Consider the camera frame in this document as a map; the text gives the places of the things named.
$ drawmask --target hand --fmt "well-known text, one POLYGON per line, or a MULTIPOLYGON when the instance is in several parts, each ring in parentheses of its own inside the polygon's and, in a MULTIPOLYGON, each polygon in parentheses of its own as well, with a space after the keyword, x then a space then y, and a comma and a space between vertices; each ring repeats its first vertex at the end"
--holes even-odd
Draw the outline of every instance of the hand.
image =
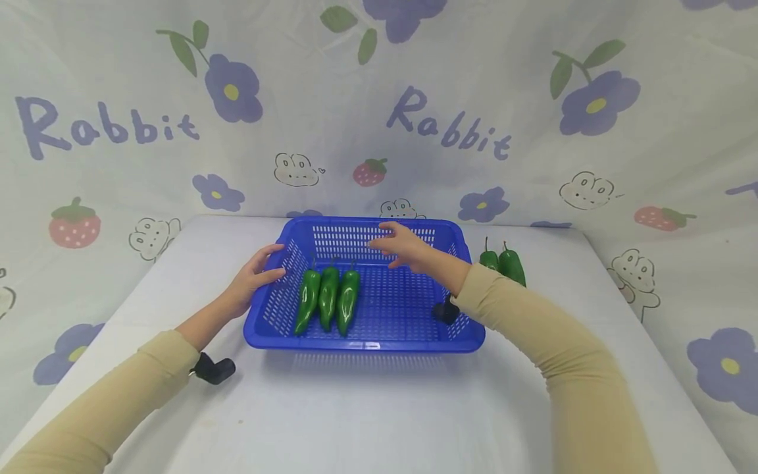
POLYGON ((272 283, 282 278, 287 273, 284 268, 274 268, 267 272, 263 271, 268 257, 284 249, 281 243, 267 245, 255 253, 254 256, 240 269, 229 287, 217 298, 228 312, 230 318, 237 318, 250 308, 250 300, 255 290, 265 284, 272 283))
POLYGON ((427 264, 435 250, 428 246, 406 226, 397 222, 382 222, 380 229, 389 229, 392 234, 373 239, 368 243, 372 249, 381 250, 384 255, 397 255, 390 268, 407 265, 414 273, 427 273, 427 264))

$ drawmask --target beige sleeve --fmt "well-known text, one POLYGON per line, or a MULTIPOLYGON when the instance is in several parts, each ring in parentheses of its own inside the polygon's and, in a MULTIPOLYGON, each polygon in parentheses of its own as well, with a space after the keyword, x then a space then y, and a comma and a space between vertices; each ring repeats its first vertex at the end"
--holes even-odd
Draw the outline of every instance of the beige sleeve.
POLYGON ((453 302, 508 338, 547 381, 557 474, 655 474, 626 380, 602 341, 550 301, 473 265, 453 302))
POLYGON ((2 474, 100 474, 150 414, 187 384, 200 355, 176 331, 155 336, 11 458, 2 474))

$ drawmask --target blue plastic basket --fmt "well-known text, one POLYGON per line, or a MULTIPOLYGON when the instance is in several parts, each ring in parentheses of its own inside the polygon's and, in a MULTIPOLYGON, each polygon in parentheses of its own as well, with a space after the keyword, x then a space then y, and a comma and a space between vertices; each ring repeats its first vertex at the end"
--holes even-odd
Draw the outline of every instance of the blue plastic basket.
MULTIPOLYGON (((393 260, 369 249, 369 240, 388 233, 378 227, 386 219, 303 216, 287 222, 277 240, 287 248, 272 255, 266 269, 284 267, 287 275, 255 292, 245 321, 248 344, 259 349, 390 350, 403 352, 473 352, 484 342, 484 327, 461 314, 448 326, 431 313, 448 291, 427 275, 407 267, 394 270, 393 260), (298 290, 305 270, 316 258, 321 272, 334 265, 343 274, 352 261, 361 275, 353 324, 347 337, 334 326, 325 332, 315 314, 304 334, 295 336, 298 290)), ((471 261, 463 233, 450 221, 399 221, 435 249, 471 261)))

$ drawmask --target green leaf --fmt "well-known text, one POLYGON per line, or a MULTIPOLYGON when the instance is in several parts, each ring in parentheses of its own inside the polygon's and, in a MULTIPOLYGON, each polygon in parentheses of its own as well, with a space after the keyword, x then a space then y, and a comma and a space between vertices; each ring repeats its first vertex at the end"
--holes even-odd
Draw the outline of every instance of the green leaf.
POLYGON ((210 29, 205 21, 197 20, 192 25, 192 41, 197 49, 203 49, 208 44, 208 33, 210 33, 210 29))
POLYGON ((82 221, 86 218, 95 217, 95 209, 80 206, 81 202, 82 198, 77 196, 74 198, 74 200, 71 201, 70 206, 57 208, 52 212, 51 216, 54 219, 64 219, 71 224, 76 224, 77 222, 82 221))
POLYGON ((372 170, 374 173, 387 174, 387 167, 384 166, 384 163, 387 163, 386 158, 382 158, 381 160, 375 160, 373 158, 369 158, 366 160, 366 165, 368 165, 368 169, 372 170))
POLYGON ((663 213, 663 217, 674 222, 678 228, 687 227, 687 219, 697 218, 696 215, 682 214, 680 212, 676 212, 674 209, 669 209, 667 207, 662 208, 661 213, 663 213))
POLYGON ((571 72, 574 70, 574 65, 571 63, 571 59, 560 58, 558 64, 553 68, 553 73, 550 75, 550 95, 553 96, 553 100, 558 99, 566 88, 566 84, 571 79, 571 72))
POLYGON ((374 28, 370 28, 363 35, 361 39, 361 45, 358 47, 358 64, 361 66, 366 64, 371 56, 374 55, 374 51, 377 49, 377 31, 374 28))
POLYGON ((321 14, 321 22, 332 33, 342 33, 358 24, 358 18, 345 7, 329 7, 321 14))
POLYGON ((613 59, 623 48, 626 47, 620 39, 611 39, 595 48, 594 51, 584 60, 585 67, 596 67, 613 59))
POLYGON ((171 48, 174 48, 174 54, 177 55, 179 61, 182 61, 184 67, 193 76, 197 77, 197 64, 195 64, 195 56, 192 54, 190 45, 187 44, 187 41, 179 33, 172 32, 168 37, 171 39, 171 48))

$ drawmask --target left hand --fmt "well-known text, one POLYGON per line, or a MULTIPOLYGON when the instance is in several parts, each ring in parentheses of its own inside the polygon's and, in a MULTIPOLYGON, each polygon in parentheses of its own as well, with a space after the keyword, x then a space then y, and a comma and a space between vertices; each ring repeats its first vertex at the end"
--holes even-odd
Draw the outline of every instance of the left hand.
POLYGON ((268 257, 284 249, 281 243, 267 245, 255 253, 254 256, 240 269, 229 287, 217 298, 231 318, 238 318, 250 308, 250 300, 255 290, 265 284, 272 283, 282 278, 287 272, 284 268, 274 268, 267 272, 263 271, 268 257))

